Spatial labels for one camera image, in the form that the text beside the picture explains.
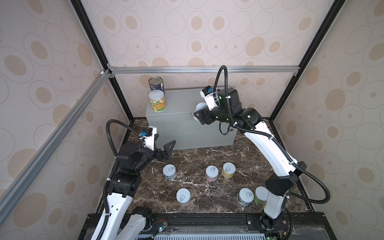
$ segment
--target can with orange label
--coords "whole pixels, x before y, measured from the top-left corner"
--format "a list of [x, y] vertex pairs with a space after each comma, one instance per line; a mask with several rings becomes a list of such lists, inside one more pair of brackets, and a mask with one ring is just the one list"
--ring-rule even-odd
[[166, 108], [166, 100], [164, 92], [161, 90], [152, 90], [148, 93], [148, 98], [151, 102], [152, 110], [155, 112], [164, 111]]

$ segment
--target gray cabinet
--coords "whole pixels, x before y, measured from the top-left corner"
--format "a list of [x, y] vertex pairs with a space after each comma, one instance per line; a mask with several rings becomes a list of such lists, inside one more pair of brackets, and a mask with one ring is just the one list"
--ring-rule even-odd
[[[201, 125], [193, 118], [196, 105], [204, 102], [200, 96], [201, 89], [166, 90], [166, 109], [162, 112], [153, 111], [148, 101], [146, 117], [148, 125], [157, 127], [157, 147], [162, 148], [174, 139], [174, 150], [233, 145], [237, 129], [222, 135], [218, 121]], [[227, 131], [227, 127], [228, 123], [222, 123], [223, 132]]]

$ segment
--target blue-gray can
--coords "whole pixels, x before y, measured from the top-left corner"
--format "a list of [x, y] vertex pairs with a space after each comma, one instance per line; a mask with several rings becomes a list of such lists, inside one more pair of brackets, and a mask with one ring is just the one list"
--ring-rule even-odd
[[161, 77], [153, 77], [148, 80], [149, 87], [152, 90], [161, 90], [164, 92], [164, 82]]

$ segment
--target black cable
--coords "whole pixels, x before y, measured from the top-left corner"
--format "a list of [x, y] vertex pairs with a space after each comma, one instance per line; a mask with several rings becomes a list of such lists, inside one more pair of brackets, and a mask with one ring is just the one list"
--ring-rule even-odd
[[218, 124], [218, 129], [219, 129], [219, 131], [220, 131], [220, 133], [222, 134], [222, 135], [227, 135], [228, 133], [229, 133], [229, 128], [231, 127], [231, 125], [228, 125], [228, 129], [227, 129], [227, 132], [226, 133], [223, 133], [222, 131], [221, 131], [221, 121], [219, 122], [219, 124]]
[[245, 128], [242, 128], [242, 127], [239, 127], [237, 126], [237, 124], [235, 124], [235, 119], [233, 117], [233, 112], [232, 112], [232, 108], [230, 106], [230, 101], [229, 101], [229, 97], [228, 97], [228, 71], [227, 71], [227, 67], [225, 65], [221, 66], [218, 73], [217, 73], [217, 76], [216, 76], [216, 81], [215, 81], [215, 85], [218, 81], [218, 78], [220, 76], [220, 73], [221, 71], [224, 69], [224, 91], [225, 91], [225, 98], [227, 99], [227, 110], [228, 110], [228, 115], [229, 115], [229, 122], [230, 124], [232, 123], [233, 124], [233, 127], [241, 130], [241, 131], [244, 131], [244, 132], [249, 132], [249, 133], [254, 133], [254, 134], [259, 134], [259, 135], [263, 135], [265, 137], [268, 137], [269, 139], [271, 139], [277, 146], [278, 148], [282, 151], [282, 153], [284, 154], [284, 156], [287, 158], [287, 160], [294, 166], [296, 167], [298, 170], [300, 170], [302, 173], [304, 173], [305, 175], [307, 175], [308, 177], [310, 177], [311, 179], [313, 179], [318, 185], [320, 185], [320, 187], [324, 190], [325, 192], [325, 197], [324, 199], [322, 200], [315, 200], [315, 199], [310, 199], [310, 198], [307, 198], [305, 196], [302, 196], [300, 194], [297, 194], [297, 193], [294, 193], [294, 192], [290, 192], [288, 193], [287, 195], [291, 195], [291, 196], [295, 196], [295, 197], [298, 197], [300, 199], [303, 199], [303, 200], [306, 200], [306, 201], [309, 201], [309, 202], [312, 202], [312, 203], [315, 203], [315, 204], [324, 204], [324, 203], [327, 203], [329, 201], [329, 199], [331, 198], [331, 194], [328, 190], [328, 188], [318, 179], [316, 178], [314, 175], [310, 174], [309, 172], [305, 171], [304, 169], [302, 169], [299, 165], [297, 165], [296, 163], [293, 162], [291, 156], [288, 154], [288, 152], [285, 150], [285, 148], [279, 143], [279, 141], [272, 135], [266, 133], [266, 132], [261, 132], [261, 131], [256, 131], [256, 130], [248, 130], [248, 129], [245, 129]]
[[[111, 123], [113, 123], [113, 122], [117, 123], [117, 124], [120, 124], [123, 127], [129, 129], [131, 132], [133, 132], [134, 134], [138, 135], [139, 137], [141, 137], [141, 135], [138, 134], [135, 130], [133, 130], [130, 126], [128, 126], [127, 124], [125, 124], [125, 123], [123, 123], [123, 122], [121, 122], [119, 120], [115, 120], [115, 119], [108, 120], [105, 129], [106, 129], [109, 145], [111, 146], [113, 155], [115, 156], [115, 159], [116, 159], [116, 156], [118, 155], [118, 153], [116, 151], [115, 145], [113, 144], [112, 137], [111, 137], [111, 129], [110, 129]], [[144, 140], [143, 139], [141, 139], [141, 147], [144, 147]], [[109, 213], [110, 212], [109, 212], [109, 204], [108, 204], [108, 199], [107, 199], [107, 190], [108, 190], [111, 178], [114, 176], [114, 174], [117, 171], [118, 167], [119, 167], [119, 161], [115, 160], [115, 163], [113, 165], [111, 174], [109, 175], [109, 178], [107, 179], [107, 181], [104, 184], [102, 199], [103, 199], [104, 209], [105, 209], [106, 215], [104, 217], [103, 225], [101, 226], [101, 229], [99, 231], [99, 234], [98, 234], [96, 240], [100, 240], [101, 239], [101, 237], [104, 234], [105, 228], [107, 227], [107, 224], [108, 224]]]
[[287, 212], [288, 214], [288, 219], [289, 219], [289, 231], [288, 231], [288, 234], [285, 236], [284, 240], [287, 240], [290, 236], [291, 236], [291, 233], [292, 233], [292, 228], [293, 228], [293, 224], [292, 224], [292, 219], [291, 219], [291, 214], [290, 212], [288, 211], [288, 208], [285, 208], [285, 211]]

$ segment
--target box lid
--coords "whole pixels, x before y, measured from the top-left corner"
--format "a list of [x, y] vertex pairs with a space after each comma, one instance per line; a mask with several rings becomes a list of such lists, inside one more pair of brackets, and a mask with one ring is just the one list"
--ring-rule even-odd
[[203, 88], [165, 90], [166, 109], [162, 112], [155, 112], [148, 101], [146, 117], [158, 118], [192, 115], [196, 105], [205, 102], [200, 96], [201, 89]]

